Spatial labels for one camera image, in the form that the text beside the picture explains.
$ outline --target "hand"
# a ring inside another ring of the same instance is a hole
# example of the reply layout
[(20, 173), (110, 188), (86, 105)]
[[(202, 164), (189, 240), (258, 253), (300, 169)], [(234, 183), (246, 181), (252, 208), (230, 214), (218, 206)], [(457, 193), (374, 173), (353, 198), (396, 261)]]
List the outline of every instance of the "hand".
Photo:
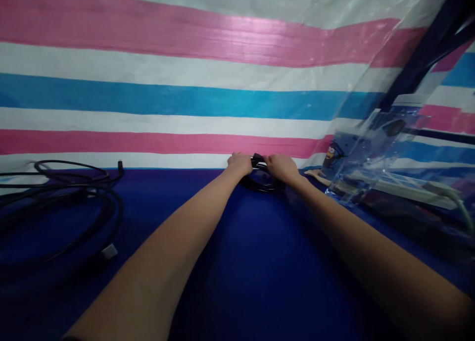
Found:
[(251, 156), (241, 152), (234, 152), (228, 158), (226, 170), (236, 172), (242, 176), (252, 173)]
[(267, 164), (269, 172), (287, 185), (292, 184), (301, 178), (297, 165), (288, 155), (265, 155), (264, 161)]

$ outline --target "blue cloth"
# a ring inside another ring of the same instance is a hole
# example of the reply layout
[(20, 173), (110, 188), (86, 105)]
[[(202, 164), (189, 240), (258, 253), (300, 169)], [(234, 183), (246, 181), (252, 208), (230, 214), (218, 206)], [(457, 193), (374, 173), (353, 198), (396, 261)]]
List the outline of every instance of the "blue cloth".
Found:
[[(3, 305), (0, 339), (59, 340), (140, 244), (219, 172), (127, 170), (115, 187), (125, 204), (115, 241), (118, 256), (93, 278), (29, 310), (28, 317), (12, 315)], [(74, 237), (91, 221), (97, 208), (91, 204), (50, 215), (43, 226), (23, 231), (0, 247), (0, 263), (57, 248)], [(463, 290), (469, 287), (473, 268), (440, 261), (366, 212), (354, 212)], [(22, 284), (0, 288), (0, 296), (21, 295), (59, 278), (97, 248), (101, 238)], [(47, 246), (37, 243), (45, 239)], [(302, 202), (289, 192), (266, 195), (238, 186), (190, 276), (170, 340), (367, 339), (398, 340), (400, 335)]]

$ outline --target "metal frame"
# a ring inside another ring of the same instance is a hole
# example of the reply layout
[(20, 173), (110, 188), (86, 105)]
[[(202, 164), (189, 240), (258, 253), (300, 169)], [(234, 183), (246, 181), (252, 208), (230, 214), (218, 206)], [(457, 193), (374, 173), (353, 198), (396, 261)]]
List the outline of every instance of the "metal frame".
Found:
[[(413, 93), (430, 68), (475, 37), (475, 20), (458, 31), (475, 13), (474, 0), (446, 0), (379, 107), (388, 112), (399, 95)], [(475, 144), (475, 136), (422, 130), (419, 136)]]

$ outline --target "black cable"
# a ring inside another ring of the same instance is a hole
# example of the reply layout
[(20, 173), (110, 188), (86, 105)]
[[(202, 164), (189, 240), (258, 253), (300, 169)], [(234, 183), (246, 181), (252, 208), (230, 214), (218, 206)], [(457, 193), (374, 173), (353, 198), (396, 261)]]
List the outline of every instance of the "black cable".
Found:
[[(264, 158), (260, 154), (254, 154), (254, 156), (251, 158), (251, 164), (254, 169), (262, 170), (263, 172), (270, 174), (269, 170), (267, 169), (267, 165), (265, 164)], [(285, 184), (273, 177), (272, 183), (263, 184), (255, 181), (249, 175), (246, 175), (241, 179), (240, 183), (249, 190), (262, 193), (278, 193), (285, 189)]]
[[(86, 174), (62, 173), (44, 169), (43, 167), (48, 163), (63, 163), (86, 167), (97, 171), (100, 175), (93, 178)], [(85, 231), (60, 249), (14, 264), (0, 264), (1, 284), (17, 282), (45, 268), (57, 258), (72, 251), (92, 238), (115, 215), (114, 227), (109, 233), (106, 241), (101, 245), (99, 250), (83, 262), (77, 270), (86, 270), (89, 264), (97, 264), (99, 260), (107, 260), (109, 257), (114, 255), (114, 253), (110, 253), (110, 249), (112, 248), (115, 250), (115, 247), (112, 245), (112, 240), (114, 239), (122, 221), (123, 203), (119, 195), (111, 189), (111, 184), (118, 181), (124, 175), (122, 162), (118, 162), (118, 174), (115, 178), (111, 178), (108, 172), (103, 169), (65, 160), (38, 161), (35, 163), (34, 167), (37, 172), (0, 174), (0, 177), (43, 175), (49, 178), (49, 181), (45, 184), (0, 184), (0, 188), (29, 189), (22, 193), (7, 195), (7, 200), (0, 203), (0, 211), (19, 201), (32, 200), (29, 204), (17, 208), (12, 213), (0, 218), (0, 243), (17, 229), (24, 228), (26, 217), (36, 214), (49, 206), (61, 207), (65, 204), (76, 205), (90, 197), (95, 197), (101, 201), (101, 209), (94, 222)]]

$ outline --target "forearm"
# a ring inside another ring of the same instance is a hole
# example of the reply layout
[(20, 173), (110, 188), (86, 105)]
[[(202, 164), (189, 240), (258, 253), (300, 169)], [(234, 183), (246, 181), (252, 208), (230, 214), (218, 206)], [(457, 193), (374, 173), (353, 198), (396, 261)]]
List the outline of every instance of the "forearm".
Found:
[(464, 293), (306, 178), (290, 185), (355, 276), (408, 336), (439, 339), (464, 328), (473, 307)]
[(225, 170), (166, 219), (68, 334), (85, 341), (166, 340), (188, 277), (241, 177)]

